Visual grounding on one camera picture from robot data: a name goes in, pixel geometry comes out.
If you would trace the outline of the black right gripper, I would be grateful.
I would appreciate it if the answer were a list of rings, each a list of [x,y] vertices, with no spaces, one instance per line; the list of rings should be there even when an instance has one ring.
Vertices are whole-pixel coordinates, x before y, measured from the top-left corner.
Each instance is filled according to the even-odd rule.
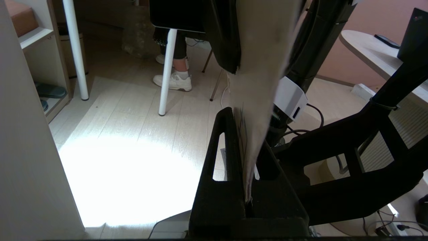
[[[205,32],[219,66],[236,74],[241,47],[235,0],[150,0],[149,17],[158,28]]]

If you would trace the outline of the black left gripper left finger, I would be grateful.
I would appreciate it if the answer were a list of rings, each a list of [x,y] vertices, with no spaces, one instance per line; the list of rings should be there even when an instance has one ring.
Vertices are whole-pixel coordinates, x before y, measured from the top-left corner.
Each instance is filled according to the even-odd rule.
[[[226,142],[225,181],[213,179],[220,135]],[[189,219],[191,239],[229,239],[245,218],[242,163],[232,108],[219,111],[213,125]]]

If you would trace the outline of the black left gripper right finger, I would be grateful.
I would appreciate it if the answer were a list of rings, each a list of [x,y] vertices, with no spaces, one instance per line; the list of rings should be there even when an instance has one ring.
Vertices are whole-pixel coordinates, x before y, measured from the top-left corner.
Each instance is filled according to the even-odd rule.
[[[279,239],[308,237],[309,217],[271,147],[264,142],[251,179],[249,237]]]

